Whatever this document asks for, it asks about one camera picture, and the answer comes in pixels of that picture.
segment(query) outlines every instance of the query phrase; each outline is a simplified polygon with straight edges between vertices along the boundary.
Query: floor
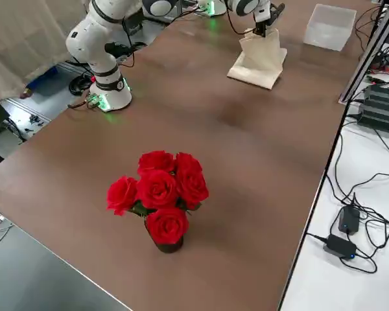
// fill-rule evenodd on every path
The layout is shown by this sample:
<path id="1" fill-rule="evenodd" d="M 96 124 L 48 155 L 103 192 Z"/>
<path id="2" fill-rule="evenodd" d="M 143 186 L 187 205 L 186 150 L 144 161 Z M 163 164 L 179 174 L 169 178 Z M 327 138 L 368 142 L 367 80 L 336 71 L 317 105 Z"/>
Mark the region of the floor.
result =
<path id="1" fill-rule="evenodd" d="M 163 29 L 162 24 L 145 21 L 132 41 L 150 44 Z M 113 41 L 129 45 L 120 31 L 113 34 Z M 57 70 L 58 74 L 44 80 L 32 97 L 1 102 L 26 138 L 35 135 L 77 99 L 67 87 L 84 70 L 66 63 L 58 65 Z M 32 116 L 38 117 L 36 122 L 31 122 Z M 9 131 L 0 133 L 0 156 L 8 157 L 20 144 Z M 128 309 L 15 226 L 0 242 L 0 311 L 24 310 Z"/>

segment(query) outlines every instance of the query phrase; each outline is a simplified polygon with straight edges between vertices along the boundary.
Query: robotic arm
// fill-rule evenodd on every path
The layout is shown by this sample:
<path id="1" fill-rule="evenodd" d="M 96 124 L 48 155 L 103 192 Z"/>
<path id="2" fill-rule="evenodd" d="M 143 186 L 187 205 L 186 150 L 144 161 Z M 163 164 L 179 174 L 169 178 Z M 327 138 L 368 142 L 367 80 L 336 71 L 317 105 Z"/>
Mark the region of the robotic arm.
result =
<path id="1" fill-rule="evenodd" d="M 143 6 L 153 16 L 167 15 L 178 0 L 143 0 Z M 208 0 L 200 0 L 206 6 Z M 271 26 L 285 8 L 270 0 L 221 0 L 238 16 L 253 13 L 254 32 L 265 37 Z M 89 89 L 87 101 L 98 105 L 102 111 L 121 109 L 131 102 L 131 92 L 123 78 L 117 60 L 105 51 L 113 29 L 119 28 L 127 12 L 138 0 L 91 0 L 87 16 L 69 33 L 66 39 L 68 51 L 80 62 L 87 62 L 96 81 Z"/>

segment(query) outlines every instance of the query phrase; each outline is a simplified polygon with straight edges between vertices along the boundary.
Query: clear container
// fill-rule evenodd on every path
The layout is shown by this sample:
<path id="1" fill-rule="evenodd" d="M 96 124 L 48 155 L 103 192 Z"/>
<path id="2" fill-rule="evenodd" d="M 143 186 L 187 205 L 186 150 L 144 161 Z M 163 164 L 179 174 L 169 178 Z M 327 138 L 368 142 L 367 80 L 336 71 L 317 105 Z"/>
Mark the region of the clear container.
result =
<path id="1" fill-rule="evenodd" d="M 311 15 L 304 43 L 341 51 L 355 23 L 356 11 L 317 4 Z"/>

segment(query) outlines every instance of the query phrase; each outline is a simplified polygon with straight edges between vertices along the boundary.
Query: white curtain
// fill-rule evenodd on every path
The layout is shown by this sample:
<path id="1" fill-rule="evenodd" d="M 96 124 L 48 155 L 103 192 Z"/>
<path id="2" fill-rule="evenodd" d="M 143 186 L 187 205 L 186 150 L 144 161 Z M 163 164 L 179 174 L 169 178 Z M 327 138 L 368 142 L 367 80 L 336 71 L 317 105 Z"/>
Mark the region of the white curtain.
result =
<path id="1" fill-rule="evenodd" d="M 85 15 L 82 0 L 0 0 L 0 99 L 68 59 L 65 39 Z"/>

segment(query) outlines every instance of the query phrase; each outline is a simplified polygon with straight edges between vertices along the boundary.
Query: dark vase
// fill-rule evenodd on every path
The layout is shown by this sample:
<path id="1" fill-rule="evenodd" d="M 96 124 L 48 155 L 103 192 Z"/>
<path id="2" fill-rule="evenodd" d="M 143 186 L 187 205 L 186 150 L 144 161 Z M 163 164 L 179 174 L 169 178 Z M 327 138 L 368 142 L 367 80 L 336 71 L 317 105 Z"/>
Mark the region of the dark vase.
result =
<path id="1" fill-rule="evenodd" d="M 150 235 L 150 231 L 148 231 L 147 224 L 145 222 L 144 222 L 144 225 L 145 225 L 145 229 L 147 230 L 148 234 Z M 158 244 L 158 243 L 155 243 L 154 240 L 153 240 L 153 242 L 160 251 L 162 251 L 163 253 L 166 253 L 166 254 L 171 254 L 171 253 L 177 252 L 180 248 L 182 248 L 183 242 L 184 242 L 184 236 L 182 236 L 179 239 L 179 241 L 177 241 L 177 243 L 175 243 L 175 244 Z"/>

